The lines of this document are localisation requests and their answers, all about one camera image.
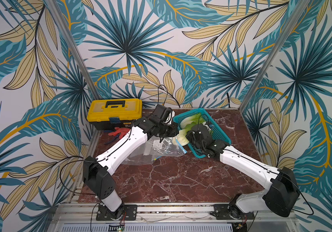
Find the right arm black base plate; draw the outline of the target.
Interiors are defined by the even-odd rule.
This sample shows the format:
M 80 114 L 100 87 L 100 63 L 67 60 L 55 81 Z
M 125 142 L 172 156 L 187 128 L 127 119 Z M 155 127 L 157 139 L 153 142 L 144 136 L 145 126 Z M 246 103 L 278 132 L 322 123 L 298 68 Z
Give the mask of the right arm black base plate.
M 217 220 L 246 220 L 254 219 L 253 213 L 243 213 L 236 206 L 230 204 L 214 204 L 209 213 Z

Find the chinese cabbage front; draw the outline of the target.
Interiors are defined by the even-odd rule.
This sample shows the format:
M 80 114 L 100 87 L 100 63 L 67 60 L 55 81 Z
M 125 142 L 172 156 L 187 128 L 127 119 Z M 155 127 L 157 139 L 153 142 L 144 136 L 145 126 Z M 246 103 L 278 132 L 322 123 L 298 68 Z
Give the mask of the chinese cabbage front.
M 190 132 L 191 129 L 182 129 L 178 132 L 178 134 L 172 138 L 171 142 L 173 145 L 180 144 L 182 147 L 189 144 L 190 141 L 187 139 L 187 133 Z

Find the clear zipper bag blue seal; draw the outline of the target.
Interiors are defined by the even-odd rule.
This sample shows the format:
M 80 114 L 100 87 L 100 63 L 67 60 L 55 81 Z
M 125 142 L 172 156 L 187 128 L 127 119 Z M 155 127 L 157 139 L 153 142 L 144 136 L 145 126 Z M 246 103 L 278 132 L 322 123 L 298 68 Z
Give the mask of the clear zipper bag blue seal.
M 148 165 L 162 157 L 181 157 L 186 153 L 186 149 L 175 138 L 165 138 L 161 142 L 158 137 L 152 137 L 145 144 L 135 149 L 122 164 Z

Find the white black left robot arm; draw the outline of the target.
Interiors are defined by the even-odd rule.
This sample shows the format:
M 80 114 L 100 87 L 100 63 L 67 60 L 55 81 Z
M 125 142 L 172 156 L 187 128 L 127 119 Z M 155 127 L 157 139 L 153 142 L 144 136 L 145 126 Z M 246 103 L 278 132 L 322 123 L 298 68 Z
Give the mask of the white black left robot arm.
M 178 134 L 175 122 L 165 123 L 142 117 L 133 123 L 130 131 L 115 145 L 96 158 L 87 157 L 83 163 L 83 182 L 104 204 L 112 217 L 119 218 L 123 201 L 118 196 L 112 177 L 120 164 L 150 138 L 174 137 Z

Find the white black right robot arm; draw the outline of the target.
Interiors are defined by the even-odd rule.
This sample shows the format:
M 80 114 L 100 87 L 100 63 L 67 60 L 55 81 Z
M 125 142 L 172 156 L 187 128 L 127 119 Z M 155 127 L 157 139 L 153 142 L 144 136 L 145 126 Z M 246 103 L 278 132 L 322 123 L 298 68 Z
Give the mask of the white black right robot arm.
M 253 211 L 271 211 L 288 217 L 300 196 L 294 173 L 289 168 L 269 166 L 244 154 L 220 139 L 214 140 L 203 124 L 187 132 L 186 138 L 208 158 L 214 158 L 244 173 L 263 187 L 262 191 L 237 194 L 229 203 L 227 213 L 239 219 Z

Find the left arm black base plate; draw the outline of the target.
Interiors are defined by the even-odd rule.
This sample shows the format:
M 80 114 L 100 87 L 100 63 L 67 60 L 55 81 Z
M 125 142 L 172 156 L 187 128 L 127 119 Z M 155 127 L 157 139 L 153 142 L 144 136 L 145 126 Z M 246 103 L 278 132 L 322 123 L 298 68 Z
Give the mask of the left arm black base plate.
M 103 203 L 99 204 L 96 215 L 97 221 L 121 220 L 135 221 L 137 217 L 137 205 L 120 205 L 116 211 L 110 211 Z

